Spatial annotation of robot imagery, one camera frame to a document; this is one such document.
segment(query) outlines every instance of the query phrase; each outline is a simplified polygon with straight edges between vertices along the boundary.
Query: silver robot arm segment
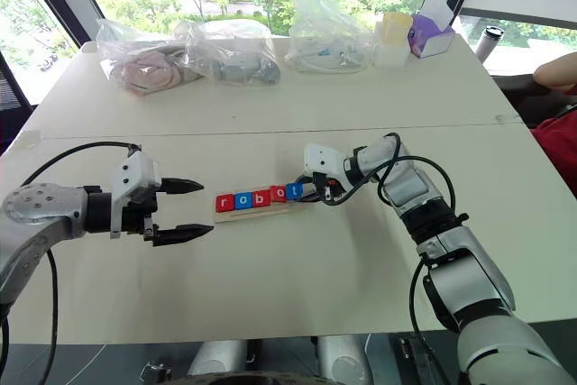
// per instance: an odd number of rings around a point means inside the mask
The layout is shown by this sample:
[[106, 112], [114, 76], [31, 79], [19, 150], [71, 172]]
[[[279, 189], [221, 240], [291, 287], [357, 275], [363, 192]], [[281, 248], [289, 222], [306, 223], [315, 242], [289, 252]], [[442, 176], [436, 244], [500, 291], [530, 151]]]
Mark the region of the silver robot arm segment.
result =
[[[392, 160], [397, 140], [384, 136], [352, 157], [309, 144], [305, 179], [325, 200], [338, 198]], [[407, 156], [399, 145], [398, 156]], [[537, 332], [513, 315], [515, 299], [504, 275], [463, 225], [467, 216], [455, 215], [426, 173], [412, 160], [397, 161], [383, 189], [428, 268], [423, 282], [437, 318], [459, 333], [459, 364], [469, 381], [574, 384]]]
[[161, 178], [158, 164], [133, 151], [114, 171], [112, 193], [98, 186], [31, 184], [10, 193], [0, 208], [0, 322], [28, 283], [41, 257], [56, 243], [86, 232], [141, 234], [153, 246], [185, 243], [210, 232], [209, 225], [160, 230], [152, 222], [156, 193], [186, 194], [203, 186], [188, 179]]

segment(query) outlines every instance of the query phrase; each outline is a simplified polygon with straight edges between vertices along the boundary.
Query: plastic bag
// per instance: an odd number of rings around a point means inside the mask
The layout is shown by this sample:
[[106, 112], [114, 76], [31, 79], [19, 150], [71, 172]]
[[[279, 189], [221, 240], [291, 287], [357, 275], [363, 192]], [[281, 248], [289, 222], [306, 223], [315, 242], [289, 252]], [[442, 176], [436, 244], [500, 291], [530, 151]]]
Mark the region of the plastic bag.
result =
[[198, 74], [235, 84], [274, 84], [279, 65], [267, 26], [254, 20], [181, 23], [188, 31], [186, 64]]
[[371, 62], [371, 32], [335, 0], [294, 0], [295, 19], [285, 61], [301, 72], [347, 73]]
[[137, 94], [169, 89], [201, 76], [184, 65], [186, 40], [140, 32], [112, 20], [99, 20], [96, 36], [106, 78]]

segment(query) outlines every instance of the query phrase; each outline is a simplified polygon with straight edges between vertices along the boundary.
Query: table surface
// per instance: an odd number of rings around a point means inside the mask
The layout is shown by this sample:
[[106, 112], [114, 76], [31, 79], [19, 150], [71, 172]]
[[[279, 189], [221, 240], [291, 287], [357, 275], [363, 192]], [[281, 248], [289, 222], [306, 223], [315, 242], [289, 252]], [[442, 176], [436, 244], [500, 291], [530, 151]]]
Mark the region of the table surface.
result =
[[[164, 176], [206, 189], [162, 197], [161, 227], [210, 224], [215, 192], [290, 182], [302, 151], [319, 142], [343, 151], [390, 130], [203, 136], [133, 136]], [[508, 278], [518, 315], [527, 321], [577, 316], [577, 202], [522, 124], [407, 128], [415, 154], [451, 176], [457, 210]], [[27, 140], [2, 159], [2, 197], [54, 154], [83, 139]], [[39, 180], [100, 183], [124, 153], [94, 149], [68, 157]], [[433, 180], [442, 180], [431, 170]], [[89, 234], [54, 248], [59, 265], [62, 344], [186, 342], [241, 337], [328, 335], [410, 328], [408, 285], [415, 245], [374, 185], [346, 204], [311, 205], [218, 225], [190, 243], [152, 248], [139, 236]], [[50, 334], [46, 261], [13, 307], [16, 343], [45, 343]], [[424, 329], [439, 328], [417, 291]]]
[[[281, 60], [289, 39], [274, 41]], [[447, 53], [423, 60], [411, 56], [403, 69], [327, 76], [279, 64], [276, 86], [215, 86], [203, 78], [136, 96], [106, 81], [95, 44], [89, 43], [25, 129], [68, 138], [520, 123], [459, 36]]]

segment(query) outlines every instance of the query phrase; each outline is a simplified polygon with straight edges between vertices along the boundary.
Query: purple tissue box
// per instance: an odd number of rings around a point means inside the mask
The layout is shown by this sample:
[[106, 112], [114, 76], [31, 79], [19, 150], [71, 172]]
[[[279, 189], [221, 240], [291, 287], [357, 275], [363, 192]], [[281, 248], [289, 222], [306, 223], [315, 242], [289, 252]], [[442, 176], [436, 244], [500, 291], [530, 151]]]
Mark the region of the purple tissue box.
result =
[[408, 32], [408, 45], [418, 58], [426, 58], [449, 50], [454, 37], [451, 26], [443, 31], [433, 20], [424, 15], [413, 14], [413, 25]]

